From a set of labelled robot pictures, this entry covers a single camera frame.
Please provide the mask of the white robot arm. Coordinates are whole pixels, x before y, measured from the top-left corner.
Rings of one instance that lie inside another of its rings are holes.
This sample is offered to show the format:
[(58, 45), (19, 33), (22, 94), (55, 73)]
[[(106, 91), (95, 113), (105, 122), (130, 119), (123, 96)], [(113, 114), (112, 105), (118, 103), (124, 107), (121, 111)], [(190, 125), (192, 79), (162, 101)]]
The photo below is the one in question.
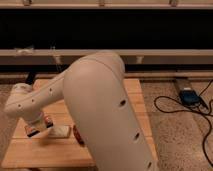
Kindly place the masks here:
[(113, 51), (79, 58), (43, 87), (13, 86), (5, 104), (9, 117), (29, 125), (42, 109), (65, 102), (99, 171), (159, 171), (124, 86), (125, 65)]

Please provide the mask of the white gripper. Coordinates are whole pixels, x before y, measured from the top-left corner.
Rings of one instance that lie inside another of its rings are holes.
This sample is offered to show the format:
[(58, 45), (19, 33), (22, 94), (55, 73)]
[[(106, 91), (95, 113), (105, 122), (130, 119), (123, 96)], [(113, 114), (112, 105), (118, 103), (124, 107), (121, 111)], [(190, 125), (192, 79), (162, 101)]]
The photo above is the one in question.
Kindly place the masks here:
[(27, 134), (32, 134), (35, 132), (43, 132), (47, 129), (48, 125), (48, 117), (42, 115), (37, 121), (28, 124), (25, 126), (25, 131)]

